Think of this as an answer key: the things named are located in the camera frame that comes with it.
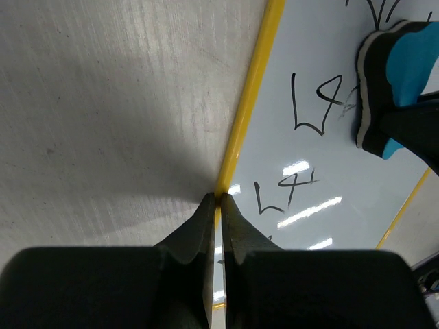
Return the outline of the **blue black whiteboard eraser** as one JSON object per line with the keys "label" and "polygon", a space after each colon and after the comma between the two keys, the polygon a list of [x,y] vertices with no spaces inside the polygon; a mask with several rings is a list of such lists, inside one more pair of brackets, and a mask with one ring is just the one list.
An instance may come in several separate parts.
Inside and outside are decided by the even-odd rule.
{"label": "blue black whiteboard eraser", "polygon": [[438,59],[438,22],[399,21],[369,34],[357,52],[358,148],[384,160],[403,144],[379,129],[385,114],[413,106]]}

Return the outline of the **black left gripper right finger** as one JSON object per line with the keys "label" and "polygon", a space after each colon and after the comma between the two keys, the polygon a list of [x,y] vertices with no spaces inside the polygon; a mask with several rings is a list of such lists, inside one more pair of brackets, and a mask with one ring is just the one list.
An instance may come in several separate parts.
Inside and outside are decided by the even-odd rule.
{"label": "black left gripper right finger", "polygon": [[226,327],[260,328],[259,305],[276,285],[270,280],[270,256],[281,248],[257,230],[240,212],[234,198],[224,193],[220,199]]}

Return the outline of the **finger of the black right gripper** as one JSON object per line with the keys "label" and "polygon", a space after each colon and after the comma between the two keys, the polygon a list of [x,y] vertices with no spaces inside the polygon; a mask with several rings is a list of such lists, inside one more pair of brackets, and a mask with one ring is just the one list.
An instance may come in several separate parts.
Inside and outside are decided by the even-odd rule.
{"label": "finger of the black right gripper", "polygon": [[438,93],[418,98],[418,103],[384,114],[379,129],[438,170]]}

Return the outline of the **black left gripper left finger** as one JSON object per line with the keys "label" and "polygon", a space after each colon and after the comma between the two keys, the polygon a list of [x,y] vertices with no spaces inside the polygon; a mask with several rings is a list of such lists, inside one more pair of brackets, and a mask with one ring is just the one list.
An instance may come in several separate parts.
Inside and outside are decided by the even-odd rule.
{"label": "black left gripper left finger", "polygon": [[215,196],[156,246],[166,261],[154,303],[155,328],[210,328],[213,305]]}

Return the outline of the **yellow framed small whiteboard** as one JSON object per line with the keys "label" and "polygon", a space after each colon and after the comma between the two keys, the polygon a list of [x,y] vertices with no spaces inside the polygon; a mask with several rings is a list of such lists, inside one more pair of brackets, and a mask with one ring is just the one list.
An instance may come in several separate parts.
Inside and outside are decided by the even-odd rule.
{"label": "yellow framed small whiteboard", "polygon": [[437,1],[268,1],[215,194],[285,249],[381,249],[432,172],[356,147],[357,50]]}

